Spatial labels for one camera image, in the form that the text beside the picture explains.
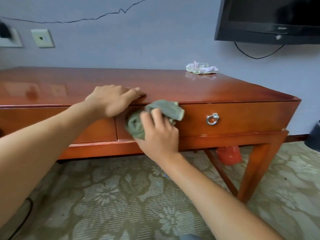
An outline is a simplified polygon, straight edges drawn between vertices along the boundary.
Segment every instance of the wall outlet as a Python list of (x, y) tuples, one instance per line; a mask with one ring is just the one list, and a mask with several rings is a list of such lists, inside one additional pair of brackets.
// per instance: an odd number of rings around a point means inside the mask
[(0, 47), (23, 47), (18, 31), (14, 28), (9, 28), (12, 39), (0, 37)]
[(48, 29), (31, 29), (31, 33), (35, 41), (35, 44), (39, 48), (54, 47), (54, 43), (52, 41), (52, 38)]

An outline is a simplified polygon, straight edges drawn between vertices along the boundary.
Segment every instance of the television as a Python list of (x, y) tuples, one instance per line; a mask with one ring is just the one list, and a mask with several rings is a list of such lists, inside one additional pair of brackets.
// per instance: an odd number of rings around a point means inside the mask
[(215, 40), (320, 44), (320, 0), (221, 0)]

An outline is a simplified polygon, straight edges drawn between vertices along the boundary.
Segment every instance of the wooden desk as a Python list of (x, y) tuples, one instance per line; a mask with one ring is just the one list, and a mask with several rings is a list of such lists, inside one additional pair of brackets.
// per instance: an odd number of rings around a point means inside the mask
[[(180, 150), (254, 145), (239, 192), (247, 202), (283, 143), (300, 99), (222, 74), (180, 70), (21, 67), (0, 71), (2, 135), (32, 125), (81, 102), (96, 86), (140, 87), (147, 93), (115, 118), (88, 127), (60, 159), (142, 153), (125, 131), (127, 113), (159, 99), (178, 101), (185, 118), (177, 123)], [(215, 125), (207, 117), (217, 113)], [(205, 150), (212, 162), (214, 157)]]

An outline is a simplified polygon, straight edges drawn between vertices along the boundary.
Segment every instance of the blue wall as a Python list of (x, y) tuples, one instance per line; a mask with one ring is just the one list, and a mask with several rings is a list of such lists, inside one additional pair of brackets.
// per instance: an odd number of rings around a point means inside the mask
[[(117, 12), (137, 1), (0, 0), (0, 15), (67, 21)], [(309, 133), (320, 119), (320, 46), (285, 46), (266, 59), (250, 59), (232, 42), (214, 41), (219, 6), (220, 0), (146, 0), (126, 14), (73, 24), (33, 24), (3, 19), (18, 30), (24, 48), (0, 48), (0, 68), (184, 69), (193, 60), (207, 62), (224, 74), (301, 98), (288, 130), (291, 134)], [(35, 28), (50, 29), (56, 47), (36, 47), (30, 32)], [(239, 46), (257, 57), (277, 48), (255, 44)]]

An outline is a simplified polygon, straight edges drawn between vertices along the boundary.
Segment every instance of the desk drawer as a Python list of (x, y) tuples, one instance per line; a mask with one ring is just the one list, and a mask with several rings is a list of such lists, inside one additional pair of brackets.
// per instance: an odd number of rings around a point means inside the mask
[[(177, 121), (179, 135), (205, 136), (280, 131), (286, 128), (299, 102), (261, 102), (224, 104), (185, 104), (182, 121)], [(131, 140), (124, 129), (125, 117), (141, 106), (130, 106), (115, 119), (118, 140)], [(217, 113), (219, 120), (208, 125), (207, 116)]]
[[(8, 135), (19, 129), (50, 118), (66, 109), (66, 107), (0, 109), (1, 136)], [(106, 118), (90, 125), (74, 140), (74, 143), (116, 140), (117, 134), (114, 118)]]

